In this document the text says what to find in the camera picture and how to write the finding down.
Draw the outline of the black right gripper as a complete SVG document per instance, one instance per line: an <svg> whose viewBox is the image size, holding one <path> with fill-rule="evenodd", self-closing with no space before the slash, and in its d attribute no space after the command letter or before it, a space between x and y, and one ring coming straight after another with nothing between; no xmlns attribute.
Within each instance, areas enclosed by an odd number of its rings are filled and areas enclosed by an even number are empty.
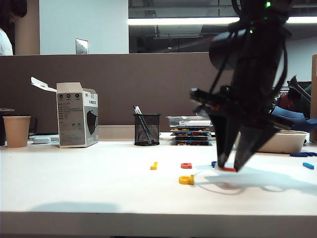
<svg viewBox="0 0 317 238"><path fill-rule="evenodd" d="M233 97L231 87L226 85L215 94L192 88L190 99L199 104L195 112L204 112L213 123L220 168L225 167L238 132L240 139L234 159L236 172L277 132L290 129L293 125L289 119L272 115L263 105L252 107L240 104Z"/></svg>

